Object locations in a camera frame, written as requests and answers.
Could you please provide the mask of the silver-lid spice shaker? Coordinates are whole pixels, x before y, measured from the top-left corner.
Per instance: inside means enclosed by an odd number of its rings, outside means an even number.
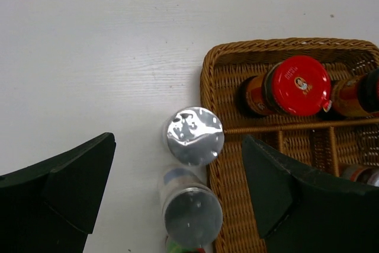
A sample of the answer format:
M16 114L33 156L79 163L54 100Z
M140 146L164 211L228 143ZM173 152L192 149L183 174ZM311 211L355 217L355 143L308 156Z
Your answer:
M223 224L221 204L190 169L168 166L158 192L166 232L178 245L201 248L217 238Z
M178 162L202 167L211 164L221 153L224 129L212 111L191 106L178 110L164 122L162 139Z

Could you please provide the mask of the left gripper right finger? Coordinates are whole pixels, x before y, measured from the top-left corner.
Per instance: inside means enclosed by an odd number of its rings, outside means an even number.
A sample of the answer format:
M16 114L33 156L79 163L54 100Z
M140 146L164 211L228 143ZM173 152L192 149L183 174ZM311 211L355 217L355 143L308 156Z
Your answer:
M335 177L247 135L242 161L268 252L377 252L378 188Z

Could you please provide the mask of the red-lid sauce jar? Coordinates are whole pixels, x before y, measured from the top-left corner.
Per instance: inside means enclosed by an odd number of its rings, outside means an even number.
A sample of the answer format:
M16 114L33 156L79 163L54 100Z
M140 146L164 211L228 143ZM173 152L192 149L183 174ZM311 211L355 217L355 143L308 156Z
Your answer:
M332 82L332 105L328 120L350 117L378 117L378 69L365 75Z
M316 59L300 55L277 63L265 74L245 79L235 104L249 117L313 116L328 112L331 80Z

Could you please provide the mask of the yellow-cap sauce bottle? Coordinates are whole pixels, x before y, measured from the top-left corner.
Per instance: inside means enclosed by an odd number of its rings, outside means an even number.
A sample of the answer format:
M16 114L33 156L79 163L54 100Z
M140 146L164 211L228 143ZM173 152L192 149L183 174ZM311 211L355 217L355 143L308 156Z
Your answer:
M165 241L166 253L205 253L204 248L185 248L175 242L170 236Z

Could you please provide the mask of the white-lid sauce jar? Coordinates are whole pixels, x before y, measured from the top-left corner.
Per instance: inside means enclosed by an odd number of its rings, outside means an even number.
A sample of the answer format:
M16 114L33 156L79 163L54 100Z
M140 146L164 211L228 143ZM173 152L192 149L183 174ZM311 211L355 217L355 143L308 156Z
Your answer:
M346 180L378 187L377 166L340 164L339 174Z

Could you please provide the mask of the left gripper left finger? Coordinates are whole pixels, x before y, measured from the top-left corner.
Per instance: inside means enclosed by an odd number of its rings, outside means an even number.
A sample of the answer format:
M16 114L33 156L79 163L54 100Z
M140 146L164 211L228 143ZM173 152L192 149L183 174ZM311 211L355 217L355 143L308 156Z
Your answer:
M83 252L115 153L103 133L1 176L1 252Z

